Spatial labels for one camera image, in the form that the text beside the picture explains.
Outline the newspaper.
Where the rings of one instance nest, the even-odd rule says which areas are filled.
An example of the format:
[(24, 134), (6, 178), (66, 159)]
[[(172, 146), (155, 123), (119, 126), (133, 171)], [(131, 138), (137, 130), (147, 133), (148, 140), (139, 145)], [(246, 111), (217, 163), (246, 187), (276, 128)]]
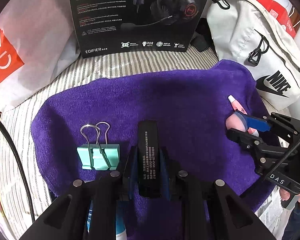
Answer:
[(276, 239), (282, 239), (291, 213), (291, 210), (282, 207), (279, 187), (275, 186), (255, 215)]

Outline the pink white correction pen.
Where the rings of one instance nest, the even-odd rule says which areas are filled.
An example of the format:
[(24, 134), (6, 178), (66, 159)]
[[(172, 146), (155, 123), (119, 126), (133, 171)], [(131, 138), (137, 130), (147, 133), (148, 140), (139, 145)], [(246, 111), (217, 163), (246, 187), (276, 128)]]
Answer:
[[(243, 114), (247, 114), (247, 112), (245, 111), (243, 106), (232, 95), (228, 96), (228, 100), (229, 100), (234, 112), (239, 112), (242, 116), (243, 116)], [(259, 133), (256, 129), (248, 128), (247, 132), (251, 135), (254, 135), (257, 137), (259, 136)]]

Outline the black headset box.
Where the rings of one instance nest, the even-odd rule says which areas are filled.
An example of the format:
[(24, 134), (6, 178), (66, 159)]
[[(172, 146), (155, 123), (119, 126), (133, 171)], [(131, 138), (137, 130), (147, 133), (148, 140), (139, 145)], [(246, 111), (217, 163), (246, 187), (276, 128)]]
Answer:
[(129, 51), (185, 52), (207, 0), (70, 0), (84, 58)]

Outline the black rectangular stick box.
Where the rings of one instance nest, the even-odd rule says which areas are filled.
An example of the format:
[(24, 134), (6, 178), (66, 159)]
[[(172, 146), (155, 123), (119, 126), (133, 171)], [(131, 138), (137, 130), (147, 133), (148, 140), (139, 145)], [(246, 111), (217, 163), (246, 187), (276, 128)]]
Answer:
[(158, 127), (153, 120), (138, 123), (138, 187), (144, 198), (161, 196)]

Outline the teal binder clip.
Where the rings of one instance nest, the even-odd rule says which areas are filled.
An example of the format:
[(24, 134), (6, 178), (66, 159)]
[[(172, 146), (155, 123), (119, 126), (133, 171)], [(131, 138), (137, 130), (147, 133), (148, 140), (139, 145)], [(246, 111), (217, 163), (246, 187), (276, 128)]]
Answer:
[[(107, 129), (104, 132), (104, 144), (99, 143), (101, 135), (100, 125), (106, 125)], [(85, 128), (93, 128), (96, 131), (96, 142), (90, 143), (88, 137), (83, 130)], [(95, 125), (86, 124), (81, 127), (80, 133), (87, 141), (86, 144), (77, 148), (77, 153), (80, 158), (82, 169), (96, 171), (114, 171), (117, 169), (120, 162), (120, 145), (108, 143), (108, 132), (110, 124), (101, 121)]]

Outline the pink eraser blue sleeve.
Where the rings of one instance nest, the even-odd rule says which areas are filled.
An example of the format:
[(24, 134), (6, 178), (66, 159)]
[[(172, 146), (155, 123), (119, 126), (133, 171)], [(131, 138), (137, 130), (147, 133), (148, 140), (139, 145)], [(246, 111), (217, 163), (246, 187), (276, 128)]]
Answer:
[(248, 130), (247, 122), (239, 112), (232, 113), (232, 115), (226, 119), (225, 125), (227, 130), (231, 128), (242, 132), (246, 132)]

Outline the white Nike waist bag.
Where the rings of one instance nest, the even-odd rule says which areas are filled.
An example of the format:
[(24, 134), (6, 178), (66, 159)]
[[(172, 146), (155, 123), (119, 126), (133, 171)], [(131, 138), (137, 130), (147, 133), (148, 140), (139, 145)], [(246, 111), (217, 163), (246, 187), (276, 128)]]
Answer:
[(282, 110), (300, 99), (300, 49), (257, 0), (211, 0), (207, 23), (220, 60), (251, 72), (260, 96)]

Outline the white Miniso shopping bag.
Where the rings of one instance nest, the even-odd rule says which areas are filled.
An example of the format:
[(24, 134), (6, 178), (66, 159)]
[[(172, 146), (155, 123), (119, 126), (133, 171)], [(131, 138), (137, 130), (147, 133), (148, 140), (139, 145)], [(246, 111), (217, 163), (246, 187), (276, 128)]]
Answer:
[(0, 111), (49, 85), (78, 56), (70, 0), (0, 0)]

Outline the blue white cylindrical bottle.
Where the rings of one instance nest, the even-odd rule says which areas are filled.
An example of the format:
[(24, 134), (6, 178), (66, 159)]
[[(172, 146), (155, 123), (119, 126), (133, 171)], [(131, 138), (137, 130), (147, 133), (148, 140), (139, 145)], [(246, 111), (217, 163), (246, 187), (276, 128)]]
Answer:
[(104, 207), (91, 201), (84, 239), (127, 239), (122, 202)]

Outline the purple towel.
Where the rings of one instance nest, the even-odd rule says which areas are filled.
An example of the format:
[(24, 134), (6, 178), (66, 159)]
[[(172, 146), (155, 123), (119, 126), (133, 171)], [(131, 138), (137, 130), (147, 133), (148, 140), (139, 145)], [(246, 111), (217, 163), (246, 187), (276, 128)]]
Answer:
[(118, 144), (138, 154), (134, 197), (123, 206), (129, 239), (181, 239), (181, 204), (160, 190), (159, 151), (203, 181), (225, 181), (256, 211), (273, 185), (255, 173), (249, 152), (226, 136), (233, 96), (249, 115), (267, 110), (250, 72), (239, 63), (99, 79), (48, 98), (31, 125), (39, 172), (57, 196), (100, 171), (83, 168), (78, 148)]

